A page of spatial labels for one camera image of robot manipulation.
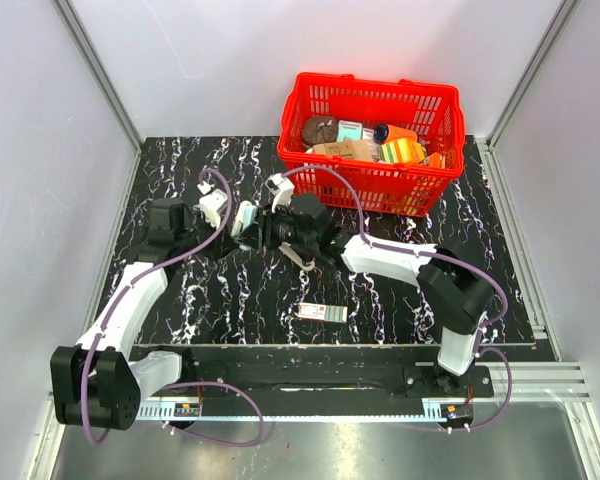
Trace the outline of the staples box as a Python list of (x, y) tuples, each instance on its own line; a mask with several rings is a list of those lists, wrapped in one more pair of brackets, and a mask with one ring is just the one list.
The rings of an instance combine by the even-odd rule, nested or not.
[(303, 320), (345, 324), (348, 318), (348, 309), (345, 306), (300, 303), (297, 316)]

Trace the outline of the orange bottle blue cap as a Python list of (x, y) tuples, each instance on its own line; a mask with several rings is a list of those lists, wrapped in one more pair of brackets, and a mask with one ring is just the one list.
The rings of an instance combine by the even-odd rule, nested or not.
[(418, 134), (407, 128), (387, 123), (379, 123), (374, 129), (373, 139), (379, 145), (398, 139), (407, 139), (417, 142)]

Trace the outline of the brown round sponge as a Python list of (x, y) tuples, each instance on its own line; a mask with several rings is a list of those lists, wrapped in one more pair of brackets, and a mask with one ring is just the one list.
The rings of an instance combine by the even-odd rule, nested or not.
[(333, 116), (312, 116), (303, 125), (301, 132), (305, 148), (317, 144), (333, 143), (338, 136), (338, 120)]

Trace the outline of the teal label box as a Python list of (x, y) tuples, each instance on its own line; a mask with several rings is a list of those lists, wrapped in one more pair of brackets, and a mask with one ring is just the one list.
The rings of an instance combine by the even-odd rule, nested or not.
[(338, 122), (337, 142), (358, 141), (362, 139), (362, 136), (363, 125), (361, 123), (345, 120)]

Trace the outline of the red plastic basket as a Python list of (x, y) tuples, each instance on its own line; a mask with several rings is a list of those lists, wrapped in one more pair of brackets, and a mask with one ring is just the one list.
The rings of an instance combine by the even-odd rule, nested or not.
[[(312, 116), (406, 127), (439, 154), (441, 168), (390, 165), (307, 154), (301, 132)], [(299, 193), (328, 206), (423, 217), (450, 182), (464, 172), (465, 122), (456, 87), (447, 84), (363, 80), (352, 74), (297, 75), (281, 117), (277, 154)]]

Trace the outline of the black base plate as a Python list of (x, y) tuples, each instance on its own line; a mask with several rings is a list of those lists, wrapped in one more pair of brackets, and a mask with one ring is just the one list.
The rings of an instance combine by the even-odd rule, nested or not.
[(158, 396), (200, 397), (201, 414), (250, 417), (247, 393), (271, 421), (352, 417), (387, 421), (424, 417), (425, 400), (491, 399), (485, 366), (455, 376), (438, 366), (435, 347), (411, 346), (175, 346), (183, 376)]

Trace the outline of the small light blue stapler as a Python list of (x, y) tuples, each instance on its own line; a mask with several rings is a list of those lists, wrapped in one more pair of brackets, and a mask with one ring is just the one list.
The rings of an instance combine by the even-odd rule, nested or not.
[(242, 201), (234, 217), (230, 235), (236, 238), (242, 234), (254, 221), (258, 207), (251, 201)]

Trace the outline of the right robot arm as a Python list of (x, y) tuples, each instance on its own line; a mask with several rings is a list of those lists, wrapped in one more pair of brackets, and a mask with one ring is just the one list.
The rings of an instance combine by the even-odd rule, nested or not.
[(419, 288), (440, 328), (436, 387), (456, 396), (469, 386), (480, 324), (495, 290), (457, 250), (364, 237), (337, 224), (314, 194), (286, 205), (242, 202), (231, 236), (245, 248), (278, 250), (305, 270), (320, 263)]

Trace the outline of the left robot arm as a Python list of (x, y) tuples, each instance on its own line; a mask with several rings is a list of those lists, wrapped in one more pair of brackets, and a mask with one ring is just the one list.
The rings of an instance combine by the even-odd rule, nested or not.
[(178, 198), (152, 202), (144, 236), (132, 249), (114, 294), (75, 345), (60, 346), (51, 356), (59, 423), (126, 430), (142, 401), (164, 387), (179, 396), (194, 389), (197, 373), (180, 354), (157, 351), (133, 362), (130, 353), (183, 261), (219, 247), (230, 208), (229, 197), (219, 189), (203, 196), (197, 209)]

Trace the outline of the yellow green striped box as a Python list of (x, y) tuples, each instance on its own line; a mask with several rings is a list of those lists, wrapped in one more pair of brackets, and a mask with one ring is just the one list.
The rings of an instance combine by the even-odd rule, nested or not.
[(427, 157), (425, 148), (417, 141), (400, 138), (380, 146), (380, 159), (388, 164), (418, 164)]

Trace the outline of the cardboard box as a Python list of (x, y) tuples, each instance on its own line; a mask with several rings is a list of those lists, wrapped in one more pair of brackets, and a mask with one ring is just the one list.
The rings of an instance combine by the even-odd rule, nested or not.
[(306, 150), (307, 154), (339, 157), (347, 160), (378, 162), (377, 153), (373, 153), (369, 144), (364, 140), (342, 141), (316, 144)]

